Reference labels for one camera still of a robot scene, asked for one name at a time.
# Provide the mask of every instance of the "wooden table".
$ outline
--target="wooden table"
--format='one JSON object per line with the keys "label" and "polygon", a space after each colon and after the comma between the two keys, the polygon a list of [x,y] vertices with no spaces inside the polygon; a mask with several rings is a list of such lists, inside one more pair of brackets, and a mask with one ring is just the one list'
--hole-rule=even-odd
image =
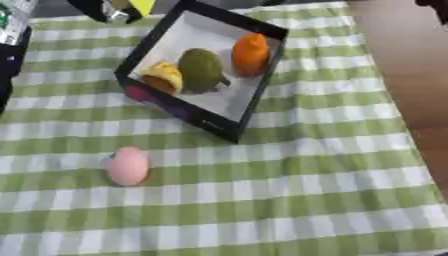
{"label": "wooden table", "polygon": [[412,0],[351,1],[353,14],[448,199],[448,30]]}

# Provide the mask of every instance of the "yellow fruit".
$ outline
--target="yellow fruit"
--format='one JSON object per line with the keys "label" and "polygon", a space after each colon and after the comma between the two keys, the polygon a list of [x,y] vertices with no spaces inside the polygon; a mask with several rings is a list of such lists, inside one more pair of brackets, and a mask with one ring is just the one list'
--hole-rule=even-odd
{"label": "yellow fruit", "polygon": [[145,83],[169,94],[182,91],[182,74],[176,66],[160,61],[142,72]]}

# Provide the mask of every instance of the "green stripe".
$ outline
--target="green stripe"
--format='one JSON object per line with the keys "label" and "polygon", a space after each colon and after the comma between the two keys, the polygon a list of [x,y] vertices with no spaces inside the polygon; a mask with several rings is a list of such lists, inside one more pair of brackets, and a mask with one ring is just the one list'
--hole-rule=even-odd
{"label": "green stripe", "polygon": [[[441,238],[448,236],[445,228],[415,229],[407,231],[381,232],[372,234],[344,235],[338,237],[319,237],[314,239],[301,239],[288,242],[262,243],[255,245],[222,245],[211,248],[187,248],[172,250],[144,250],[139,252],[126,253],[101,253],[101,254],[83,254],[83,255],[101,255],[101,256],[273,256],[273,255],[373,255],[393,253],[433,251],[446,248],[446,241]],[[397,243],[401,241],[414,241],[406,243]],[[64,256],[78,256],[78,254],[64,254]]]}
{"label": "green stripe", "polygon": [[[244,15],[259,19],[259,20],[271,20],[271,19],[285,19],[293,18],[300,20],[309,20],[313,18],[338,18],[339,16],[347,16],[349,12],[348,7],[342,8],[319,8],[319,9],[309,9],[309,10],[297,10],[291,12],[276,11],[276,10],[262,10],[262,11],[251,11]],[[101,28],[123,28],[123,27],[153,27],[161,19],[160,16],[150,16],[142,19],[132,25],[116,25],[116,24],[105,24],[100,22],[95,22],[90,19],[85,20],[69,20],[69,21],[57,21],[57,20],[43,20],[43,21],[33,21],[33,28],[37,30],[72,30],[72,29],[101,29]]]}
{"label": "green stripe", "polygon": [[358,78],[378,77],[375,66],[355,68],[320,68],[318,70],[294,70],[285,73],[274,73],[271,84],[288,84],[297,81],[341,81]]}
{"label": "green stripe", "polygon": [[[18,98],[19,95],[23,95],[26,97],[52,97],[59,95],[70,95],[75,96],[79,95],[82,97],[86,94],[98,94],[100,93],[115,93],[122,92],[122,90],[116,86],[112,85],[110,82],[102,82],[98,84],[79,84],[79,85],[71,85],[68,86],[56,86],[55,89],[52,90],[51,86],[27,86],[26,88],[17,87],[14,93],[14,97]],[[385,97],[384,91],[379,92],[342,92],[342,93],[332,93],[326,95],[291,95],[288,97],[282,98],[262,98],[258,104],[257,111],[258,112],[271,112],[271,111],[280,111],[280,110],[289,110],[294,109],[296,107],[304,108],[304,109],[319,109],[319,108],[332,108],[332,107],[340,107],[340,106],[365,106],[372,104],[380,104],[380,103],[390,103],[390,99]],[[121,107],[120,111],[129,108],[129,107]],[[92,111],[109,111],[109,108],[92,108]],[[10,110],[8,112],[12,112],[12,114],[20,113],[23,111],[27,111],[27,113],[35,112],[35,114],[42,114],[42,110],[40,109],[26,109],[26,110]],[[59,111],[87,111],[86,109],[60,109]],[[9,119],[12,114],[7,114],[6,119]]]}
{"label": "green stripe", "polygon": [[[287,49],[283,57],[284,60],[300,58],[323,58],[323,57],[361,57],[364,52],[359,47],[352,46],[332,46],[332,47],[313,47],[307,49]],[[105,57],[101,59],[72,59],[72,60],[48,60],[27,62],[22,72],[56,72],[67,70],[84,69],[115,69],[123,61],[122,58]]]}
{"label": "green stripe", "polygon": [[45,31],[45,30],[89,30],[89,29],[117,29],[117,28],[126,28],[126,27],[154,27],[159,21],[161,17],[153,16],[149,18],[145,18],[134,22],[132,25],[126,24],[113,24],[113,23],[102,23],[95,22],[91,19],[84,20],[67,20],[67,21],[58,21],[54,19],[49,20],[32,20],[33,29],[37,31]]}
{"label": "green stripe", "polygon": [[[333,174],[349,171],[381,170],[423,166],[416,149],[383,151],[369,154],[338,156],[287,157],[277,161],[247,163],[216,163],[214,165],[184,165],[182,167],[152,168],[143,186],[196,184],[198,182],[230,182],[235,180],[264,180],[298,174]],[[61,188],[90,188],[110,185],[102,170],[47,170],[41,173],[14,169],[16,174],[1,175],[0,187],[5,192]]]}
{"label": "green stripe", "polygon": [[[72,209],[70,211],[0,213],[0,218],[4,220],[4,222],[13,217],[14,222],[16,223],[16,225],[9,227],[9,229],[0,228],[0,234],[31,233],[42,230],[47,232],[61,230],[69,232],[85,229],[118,229],[157,225],[182,226],[204,223],[218,224],[270,218],[296,218],[328,214],[344,214],[346,212],[380,211],[438,204],[438,198],[427,195],[428,191],[434,189],[434,185],[427,185],[412,188],[366,190],[322,195],[283,196],[271,199],[251,200],[250,203],[246,201],[229,201],[207,204],[163,205],[163,207],[160,205],[117,206],[88,209],[88,211],[86,209]],[[190,195],[186,195],[189,193],[187,192],[183,193],[182,196],[196,197],[196,191],[190,192],[192,192]],[[394,200],[396,196],[404,200]],[[323,207],[317,202],[327,203],[325,204],[325,207]],[[275,205],[282,205],[283,207],[275,208]],[[142,218],[140,220],[131,217],[140,211],[142,211]],[[201,215],[201,218],[198,218],[198,214],[201,212],[216,212],[216,215],[203,214]],[[166,214],[170,215],[170,218],[160,218],[161,215]],[[88,219],[102,220],[104,218],[107,218],[106,223],[103,223],[102,221],[91,221],[89,225],[86,225],[85,223]],[[74,221],[68,223],[67,226],[61,226],[60,220],[62,219],[84,221]]]}
{"label": "green stripe", "polygon": [[[390,103],[390,100],[384,96],[381,98],[369,98],[368,93],[359,93],[359,99],[353,98],[338,98],[327,96],[291,96],[288,98],[269,98],[260,101],[255,113],[268,112],[283,112],[294,110],[295,108],[303,108],[309,110],[317,110],[318,108],[333,108],[346,106],[368,106],[371,104]],[[276,115],[285,115],[287,113],[276,113]],[[156,106],[123,106],[123,107],[95,107],[95,108],[80,108],[80,109],[17,109],[7,110],[2,116],[3,124],[11,123],[35,123],[42,121],[67,121],[67,122],[92,122],[92,121],[114,121],[114,120],[133,120],[133,119],[147,119],[151,118],[154,121],[157,119],[171,119],[172,116],[159,110]]]}
{"label": "green stripe", "polygon": [[[289,38],[316,38],[320,36],[344,37],[357,34],[351,26],[329,27],[325,29],[290,29]],[[108,37],[99,39],[67,39],[57,41],[32,41],[30,51],[60,51],[72,49],[92,49],[94,47],[130,47],[136,46],[143,36]]]}
{"label": "green stripe", "polygon": [[[288,142],[298,138],[325,139],[332,138],[331,135],[335,138],[342,138],[344,135],[350,138],[352,136],[382,135],[391,131],[404,131],[404,127],[398,126],[397,122],[391,122],[389,125],[384,125],[384,127],[383,123],[372,121],[358,122],[360,125],[359,127],[352,127],[352,124],[353,123],[334,123],[327,125],[293,124],[286,127],[276,128],[249,128],[245,131],[240,143],[242,145],[259,145],[265,143]],[[3,141],[2,147],[0,148],[0,155],[110,152],[129,143],[136,143],[140,146],[145,146],[149,143],[151,149],[189,149],[228,145],[227,142],[212,137],[212,135],[208,135],[199,129],[188,128],[183,129],[181,133],[141,135],[132,134],[132,129],[133,127],[121,128],[122,133],[127,133],[129,135],[117,135],[112,138],[100,135],[94,136],[93,134],[89,137],[68,136],[66,130],[59,129],[54,131],[54,137],[51,139],[23,138],[22,140]],[[27,132],[37,133],[38,131],[33,128],[33,130]]]}

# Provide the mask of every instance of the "table surface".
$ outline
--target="table surface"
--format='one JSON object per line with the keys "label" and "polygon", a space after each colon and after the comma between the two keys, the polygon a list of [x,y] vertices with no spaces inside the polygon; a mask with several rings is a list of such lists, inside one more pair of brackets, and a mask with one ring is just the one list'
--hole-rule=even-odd
{"label": "table surface", "polygon": [[413,1],[350,5],[388,90],[448,200],[448,32],[432,9]]}
{"label": "table surface", "polygon": [[[119,89],[112,70],[157,17],[36,20],[0,123],[0,255],[447,251],[446,205],[347,5],[246,14],[291,32],[239,145]],[[124,145],[152,160],[141,186],[105,178]]]}

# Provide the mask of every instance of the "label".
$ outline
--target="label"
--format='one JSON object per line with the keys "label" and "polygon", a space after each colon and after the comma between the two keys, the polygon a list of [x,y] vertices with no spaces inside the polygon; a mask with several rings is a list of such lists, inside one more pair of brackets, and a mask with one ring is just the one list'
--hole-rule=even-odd
{"label": "label", "polygon": [[0,0],[0,44],[19,44],[37,1]]}

